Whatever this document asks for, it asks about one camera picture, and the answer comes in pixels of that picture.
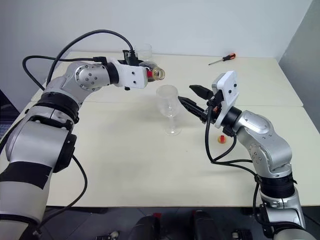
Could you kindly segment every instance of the screwdriver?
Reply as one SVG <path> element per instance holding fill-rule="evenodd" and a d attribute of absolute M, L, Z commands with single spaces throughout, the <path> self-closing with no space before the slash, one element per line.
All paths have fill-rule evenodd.
<path fill-rule="evenodd" d="M 210 66 L 212 64 L 216 64 L 216 63 L 219 63 L 219 62 L 224 62 L 224 61 L 227 61 L 227 60 L 231 60 L 231 59 L 234 59 L 235 57 L 236 57 L 235 53 L 230 53 L 228 56 L 223 57 L 221 60 L 214 61 L 214 62 L 212 62 L 212 63 L 210 63 L 208 65 Z"/>

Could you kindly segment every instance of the orange object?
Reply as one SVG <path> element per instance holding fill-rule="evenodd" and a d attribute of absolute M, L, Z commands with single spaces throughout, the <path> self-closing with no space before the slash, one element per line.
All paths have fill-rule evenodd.
<path fill-rule="evenodd" d="M 225 144 L 225 143 L 227 142 L 226 136 L 225 136 L 225 135 L 220 135 L 220 136 L 218 137 L 218 142 L 219 142 L 220 144 Z"/>

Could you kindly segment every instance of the table surface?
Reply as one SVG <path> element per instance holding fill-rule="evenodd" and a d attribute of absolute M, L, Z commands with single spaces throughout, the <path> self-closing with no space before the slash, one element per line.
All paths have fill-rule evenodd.
<path fill-rule="evenodd" d="M 303 107 L 237 106 L 271 120 L 276 132 L 292 148 L 292 168 L 304 206 L 320 205 L 320 135 Z M 86 102 L 80 121 L 75 156 L 87 177 L 85 195 L 78 207 L 251 206 L 253 177 L 234 167 L 210 164 L 206 156 L 205 125 L 184 108 L 178 116 L 182 132 L 164 133 L 167 119 L 156 108 L 155 98 L 137 103 Z M 220 144 L 221 129 L 211 128 L 211 154 L 217 156 L 232 143 Z M 225 160 L 249 158 L 238 143 Z M 1 154 L 0 172 L 7 166 Z M 253 169 L 252 164 L 243 165 Z M 66 206 L 83 188 L 77 165 L 52 176 L 47 204 Z"/>
<path fill-rule="evenodd" d="M 90 58 L 96 56 L 123 59 L 122 53 L 107 52 L 70 52 L 66 58 Z M 240 95 L 238 105 L 251 106 L 302 106 L 302 102 L 282 72 L 274 58 L 236 57 L 233 60 L 209 63 L 221 59 L 213 56 L 156 55 L 152 56 L 159 67 L 165 70 L 165 79 L 152 82 L 141 91 L 132 88 L 124 91 L 123 87 L 108 86 L 91 94 L 86 102 L 132 103 L 143 102 L 145 97 L 153 97 L 156 89 L 164 84 L 174 85 L 180 96 L 200 101 L 189 85 L 202 85 L 211 88 L 212 82 L 221 74 L 230 70 L 237 72 Z M 61 62 L 53 78 L 62 76 L 70 62 Z M 32 101 L 40 99 L 38 91 Z"/>

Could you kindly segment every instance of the red screwdriver handle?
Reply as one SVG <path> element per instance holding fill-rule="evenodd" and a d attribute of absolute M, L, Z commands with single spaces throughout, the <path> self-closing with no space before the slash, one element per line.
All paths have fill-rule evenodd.
<path fill-rule="evenodd" d="M 231 60 L 231 59 L 234 59 L 236 57 L 236 54 L 235 53 L 230 53 L 228 56 L 225 56 L 222 58 L 222 61 L 227 61 L 227 60 Z"/>

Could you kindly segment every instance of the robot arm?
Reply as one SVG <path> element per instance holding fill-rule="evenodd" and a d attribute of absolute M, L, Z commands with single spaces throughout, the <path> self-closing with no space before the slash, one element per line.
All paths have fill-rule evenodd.
<path fill-rule="evenodd" d="M 143 89 L 164 78 L 154 63 L 131 66 L 113 58 L 98 59 L 102 63 L 70 64 L 9 135 L 5 146 L 9 165 L 0 174 L 0 239 L 17 240 L 29 225 L 41 223 L 52 173 L 71 161 L 77 140 L 72 130 L 88 95 L 111 84 Z M 150 73 L 154 70 L 161 74 Z"/>
<path fill-rule="evenodd" d="M 226 135 L 237 137 L 248 150 L 256 171 L 256 181 L 260 184 L 264 234 L 275 240 L 293 240 L 297 239 L 296 236 L 314 240 L 304 230 L 305 220 L 292 175 L 291 148 L 276 134 L 267 118 L 234 107 L 239 95 L 236 78 L 234 71 L 228 71 L 213 82 L 212 91 L 199 85 L 191 85 L 190 88 L 199 97 L 208 100 L 208 106 L 213 109 L 211 123 L 216 128 L 222 126 Z M 179 100 L 203 123 L 207 121 L 208 108 L 203 110 L 185 97 L 179 97 Z"/>

